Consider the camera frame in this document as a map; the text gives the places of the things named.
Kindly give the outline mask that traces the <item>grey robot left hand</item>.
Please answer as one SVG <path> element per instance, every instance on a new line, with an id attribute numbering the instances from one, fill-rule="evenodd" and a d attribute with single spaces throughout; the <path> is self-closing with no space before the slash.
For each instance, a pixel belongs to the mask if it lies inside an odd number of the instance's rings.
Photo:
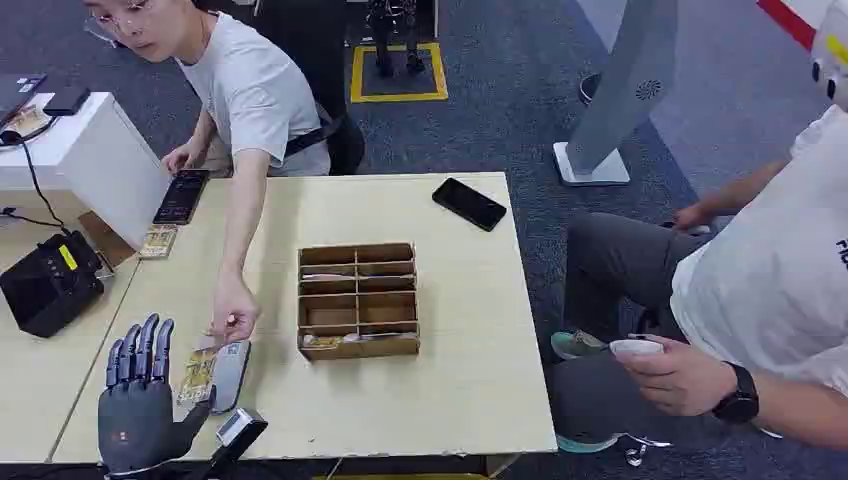
<path id="1" fill-rule="evenodd" d="M 98 448 L 108 479 L 141 479 L 184 456 L 210 416 L 212 386 L 186 417 L 174 420 L 169 382 L 175 323 L 156 313 L 134 324 L 108 351 L 98 400 Z"/>

